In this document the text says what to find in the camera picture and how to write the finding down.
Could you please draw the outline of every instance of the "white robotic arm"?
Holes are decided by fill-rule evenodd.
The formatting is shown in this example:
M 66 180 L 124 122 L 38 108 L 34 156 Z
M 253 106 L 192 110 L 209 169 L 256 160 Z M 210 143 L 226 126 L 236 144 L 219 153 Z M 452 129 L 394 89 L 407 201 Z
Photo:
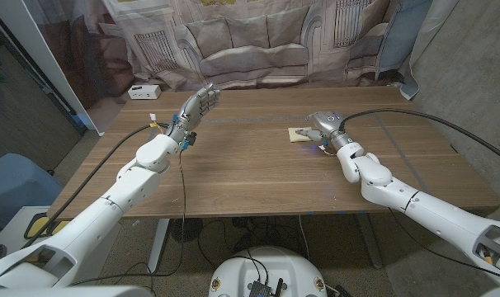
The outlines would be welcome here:
M 169 169 L 168 155 L 176 154 L 200 118 L 218 104 L 213 84 L 190 97 L 175 115 L 166 134 L 159 134 L 140 147 L 136 157 L 116 177 L 116 183 L 46 240 L 0 259 L 0 286 L 7 288 L 61 288 L 70 285 L 83 260 L 118 223 L 123 214 L 151 196 Z M 43 266 L 27 262 L 46 255 Z
M 361 194 L 377 205 L 398 210 L 456 246 L 477 266 L 500 275 L 500 221 L 485 219 L 437 199 L 392 176 L 372 153 L 339 131 L 341 119 L 330 111 L 309 115 L 317 132 L 296 131 L 323 139 L 337 150 L 345 178 L 361 182 Z M 500 284 L 500 277 L 488 274 Z

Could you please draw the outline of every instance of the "table top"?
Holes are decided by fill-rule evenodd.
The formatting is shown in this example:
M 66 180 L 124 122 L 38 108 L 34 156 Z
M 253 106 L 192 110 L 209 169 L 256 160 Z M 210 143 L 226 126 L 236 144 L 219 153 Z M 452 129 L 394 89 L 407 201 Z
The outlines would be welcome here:
M 151 101 L 129 101 L 89 153 L 49 210 L 52 215 L 88 173 L 129 132 L 149 123 L 149 113 L 170 120 L 193 92 L 163 93 Z M 363 199 L 360 184 L 342 174 L 336 157 L 315 142 L 291 143 L 287 129 L 310 126 L 315 111 L 350 115 L 381 107 L 415 110 L 396 87 L 289 88 L 222 91 L 219 106 L 195 130 L 194 146 L 182 154 L 186 217 L 306 215 L 380 212 Z M 136 150 L 157 133 L 131 137 L 59 216 L 71 219 L 101 196 Z M 374 153 L 393 175 L 467 210 L 492 210 L 500 200 L 474 169 L 423 118 L 380 113 L 347 122 L 347 133 Z M 182 217 L 178 157 L 158 190 L 124 218 Z

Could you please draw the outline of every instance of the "blue chair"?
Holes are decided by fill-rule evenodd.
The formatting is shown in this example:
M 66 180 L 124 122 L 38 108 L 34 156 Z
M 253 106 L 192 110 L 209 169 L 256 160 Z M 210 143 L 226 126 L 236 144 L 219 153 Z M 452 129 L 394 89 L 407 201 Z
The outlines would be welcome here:
M 22 206 L 52 205 L 63 186 L 30 159 L 15 153 L 0 157 L 0 228 Z

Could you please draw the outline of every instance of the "yellow object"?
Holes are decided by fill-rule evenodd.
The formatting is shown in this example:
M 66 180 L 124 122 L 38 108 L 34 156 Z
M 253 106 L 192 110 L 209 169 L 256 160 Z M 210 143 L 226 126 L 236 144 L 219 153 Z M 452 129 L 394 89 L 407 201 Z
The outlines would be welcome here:
M 32 224 L 32 226 L 30 227 L 30 230 L 28 231 L 28 234 L 26 236 L 30 238 L 30 237 L 36 235 L 37 232 L 39 231 L 39 229 L 41 229 L 41 227 L 43 227 L 46 224 L 46 222 L 48 222 L 48 221 L 49 221 L 49 218 L 47 218 L 47 217 L 38 218 Z M 45 235 L 45 233 L 46 233 L 46 230 L 43 231 L 41 233 L 41 235 Z
M 61 223 L 58 224 L 58 226 L 56 228 L 54 228 L 54 230 L 52 230 L 52 235 L 56 234 L 57 232 L 59 232 L 64 226 L 66 226 L 68 223 L 70 223 L 70 221 L 62 221 Z
M 290 142 L 312 141 L 307 136 L 296 134 L 296 130 L 312 130 L 312 128 L 310 128 L 310 127 L 305 127 L 305 128 L 289 128 Z

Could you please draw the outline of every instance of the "small white box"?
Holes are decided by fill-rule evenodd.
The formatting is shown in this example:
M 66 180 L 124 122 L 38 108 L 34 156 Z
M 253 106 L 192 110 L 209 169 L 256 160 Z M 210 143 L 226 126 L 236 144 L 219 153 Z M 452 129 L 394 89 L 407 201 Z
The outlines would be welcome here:
M 159 85 L 134 85 L 128 91 L 131 99 L 157 99 L 161 92 Z

